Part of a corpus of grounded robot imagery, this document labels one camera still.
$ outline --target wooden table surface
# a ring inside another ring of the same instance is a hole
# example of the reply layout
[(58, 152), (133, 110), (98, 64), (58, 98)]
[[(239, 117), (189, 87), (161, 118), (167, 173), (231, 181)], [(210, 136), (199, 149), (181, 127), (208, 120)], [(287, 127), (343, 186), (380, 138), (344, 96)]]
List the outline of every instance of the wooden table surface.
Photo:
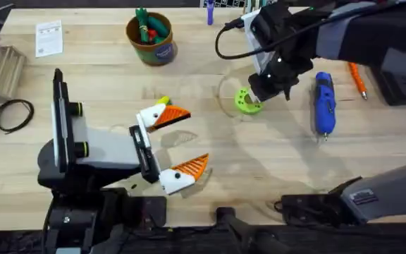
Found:
[[(226, 61), (214, 51), (216, 33), (237, 18), (240, 9), (218, 8), (206, 25), (203, 8), (150, 9), (172, 23), (178, 45), (174, 62), (142, 64), (125, 36), (134, 9), (16, 9), (3, 30), (1, 44), (27, 56), (17, 97), (31, 101), (35, 117), (24, 129), (0, 131), (0, 229), (40, 229), (51, 200), (37, 184), (37, 154), (51, 139), (51, 80), (60, 68), (73, 101), (85, 102), (87, 125), (127, 133), (135, 114), (162, 95), (192, 112), (192, 118), (152, 135), (161, 165), (170, 166), (206, 152), (209, 164), (197, 184), (168, 197), (168, 225), (205, 225), (219, 206), (233, 206), (249, 223), (281, 223), (271, 203), (282, 194), (325, 192), (356, 176), (373, 176), (406, 164), (406, 107), (387, 106), (367, 73), (364, 101), (346, 63), (314, 61), (299, 77), (291, 100), (270, 99), (256, 116), (241, 116), (233, 106), (235, 91), (248, 86), (251, 59)], [(62, 20), (63, 53), (35, 58), (35, 24)], [(221, 51), (247, 51), (244, 34), (232, 30), (221, 38)], [(311, 87), (318, 71), (331, 73), (336, 87), (336, 129), (328, 142), (312, 132)], [(22, 121), (25, 109), (13, 107), (2, 124)], [(164, 195), (159, 183), (140, 177), (120, 181), (133, 195)], [(406, 221), (406, 217), (394, 218)]]

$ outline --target black cable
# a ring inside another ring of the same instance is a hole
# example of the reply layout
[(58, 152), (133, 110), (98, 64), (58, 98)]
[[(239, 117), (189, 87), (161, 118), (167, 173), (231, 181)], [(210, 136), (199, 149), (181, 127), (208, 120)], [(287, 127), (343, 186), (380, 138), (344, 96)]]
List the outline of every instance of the black cable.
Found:
[(54, 198), (51, 199), (51, 203), (49, 204), (47, 215), (45, 217), (45, 220), (43, 221), (43, 228), (42, 228), (42, 240), (40, 241), (40, 248), (42, 249), (42, 254), (47, 254), (47, 247), (45, 246), (46, 239), (47, 239), (47, 232), (48, 232), (48, 219), (49, 216), (51, 215), (51, 211), (53, 210), (53, 201)]
[(5, 131), (6, 134), (12, 133), (14, 131), (18, 131), (21, 128), (25, 127), (32, 120), (32, 117), (34, 116), (34, 105), (32, 105), (31, 102), (29, 102), (29, 101), (27, 101), (25, 99), (11, 99), (11, 100), (9, 100), (7, 102), (4, 102), (0, 106), (0, 118), (1, 118), (1, 115), (2, 115), (3, 111), (7, 107), (11, 106), (12, 104), (16, 104), (16, 103), (23, 104), (23, 106), (25, 106), (25, 108), (29, 111), (29, 113), (27, 114), (26, 119), (22, 123), (20, 123), (18, 126), (15, 126), (13, 128), (4, 128), (0, 124), (0, 130)]
[[(275, 211), (283, 214), (283, 210), (281, 208), (277, 208), (277, 204), (281, 203), (281, 201), (277, 201), (273, 204), (273, 208)], [(339, 236), (364, 236), (364, 237), (370, 237), (370, 238), (379, 238), (383, 240), (399, 240), (399, 241), (406, 241), (406, 235), (397, 235), (397, 234), (378, 234), (378, 233), (366, 233), (366, 232), (355, 232), (355, 231), (343, 231), (341, 229), (333, 229), (330, 227), (325, 227), (325, 226), (312, 226), (312, 225), (297, 225), (297, 224), (289, 224), (287, 223), (288, 226), (293, 226), (297, 227), (299, 229), (309, 229), (309, 230), (315, 230), (315, 231), (320, 231), (326, 234), (334, 234), (334, 235), (339, 235)]]
[(288, 41), (288, 40), (290, 40), (290, 39), (292, 39), (292, 38), (294, 38), (294, 37), (296, 37), (298, 35), (301, 35), (304, 32), (307, 32), (307, 31), (309, 31), (311, 29), (317, 28), (317, 27), (319, 27), (321, 25), (332, 23), (332, 22), (335, 22), (335, 21), (338, 21), (338, 20), (342, 20), (342, 19), (345, 19), (345, 18), (355, 16), (355, 15), (359, 15), (359, 16), (370, 15), (370, 14), (373, 14), (373, 13), (377, 13), (379, 11), (386, 10), (388, 8), (392, 8), (394, 6), (403, 5), (405, 3), (406, 2), (402, 2), (402, 3), (400, 3), (400, 2), (386, 2), (384, 4), (377, 4), (377, 5), (373, 5), (373, 6), (366, 6), (366, 7), (362, 7), (362, 8), (357, 8), (357, 9), (354, 9), (354, 10), (344, 12), (344, 13), (338, 14), (336, 16), (327, 18), (325, 20), (321, 20), (321, 21), (319, 21), (317, 23), (308, 25), (307, 27), (302, 28), (302, 29), (298, 30), (297, 32), (294, 32), (293, 34), (288, 35), (288, 36), (282, 38), (281, 40), (278, 40), (278, 41), (276, 41), (276, 42), (274, 42), (272, 44), (269, 44), (264, 48), (255, 49), (255, 50), (247, 52), (247, 53), (233, 55), (233, 56), (222, 55), (220, 53), (220, 51), (219, 51), (219, 39), (220, 39), (220, 36), (224, 32), (235, 28), (237, 25), (239, 25), (239, 22), (243, 22), (242, 19), (237, 18), (237, 19), (235, 19), (235, 20), (233, 20), (233, 21), (231, 21), (229, 23), (226, 23), (225, 27), (223, 27), (222, 30), (220, 30), (219, 33), (217, 34), (217, 36), (216, 36), (216, 53), (222, 59), (233, 60), (233, 59), (241, 59), (241, 58), (244, 58), (244, 57), (253, 56), (255, 54), (259, 54), (259, 53), (262, 53), (262, 52), (273, 51), (275, 49), (275, 47), (277, 47), (278, 45), (280, 45), (280, 44), (282, 44), (282, 43), (284, 43), (284, 42), (286, 42), (286, 41)]

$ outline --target green 3d printed part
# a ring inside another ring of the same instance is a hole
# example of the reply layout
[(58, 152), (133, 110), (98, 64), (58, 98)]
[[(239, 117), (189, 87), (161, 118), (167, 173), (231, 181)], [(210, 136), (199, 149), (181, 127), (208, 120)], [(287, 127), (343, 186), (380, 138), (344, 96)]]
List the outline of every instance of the green 3d printed part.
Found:
[(255, 102), (251, 103), (251, 100), (245, 100), (248, 97), (248, 89), (241, 88), (234, 97), (234, 105), (243, 113), (243, 114), (256, 114), (262, 110), (262, 103)]

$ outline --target pen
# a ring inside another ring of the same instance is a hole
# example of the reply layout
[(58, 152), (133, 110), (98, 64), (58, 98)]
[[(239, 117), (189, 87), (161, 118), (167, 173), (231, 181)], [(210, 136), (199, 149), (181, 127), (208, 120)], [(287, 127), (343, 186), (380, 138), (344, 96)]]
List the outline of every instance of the pen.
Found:
[(361, 94), (363, 99), (367, 99), (366, 87), (364, 86), (363, 80), (359, 76), (357, 65), (354, 63), (349, 63), (349, 67), (352, 77), (357, 84), (358, 92)]
[(214, 19), (212, 13), (214, 12), (214, 0), (208, 0), (207, 6), (208, 10), (208, 25), (212, 25)]

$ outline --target white paper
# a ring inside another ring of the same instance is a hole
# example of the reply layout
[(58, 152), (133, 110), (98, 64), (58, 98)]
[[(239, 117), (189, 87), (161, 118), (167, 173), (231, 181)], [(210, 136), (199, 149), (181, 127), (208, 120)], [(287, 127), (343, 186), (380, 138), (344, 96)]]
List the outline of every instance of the white paper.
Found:
[(35, 26), (35, 57), (60, 54), (63, 51), (62, 22), (60, 20)]

